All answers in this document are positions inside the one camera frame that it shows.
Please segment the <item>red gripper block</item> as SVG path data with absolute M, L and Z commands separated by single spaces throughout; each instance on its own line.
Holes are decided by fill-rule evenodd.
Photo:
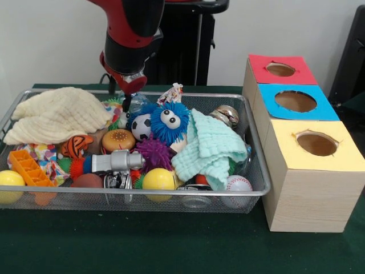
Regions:
M 103 51 L 100 53 L 99 60 L 106 72 L 110 75 L 109 93 L 115 93 L 115 82 L 125 94 L 139 92 L 146 85 L 147 77 L 144 75 L 144 69 L 132 74 L 122 74 L 117 72 L 111 69 L 111 67 L 106 63 Z M 131 100 L 132 95 L 124 96 L 122 104 L 124 112 L 129 111 Z

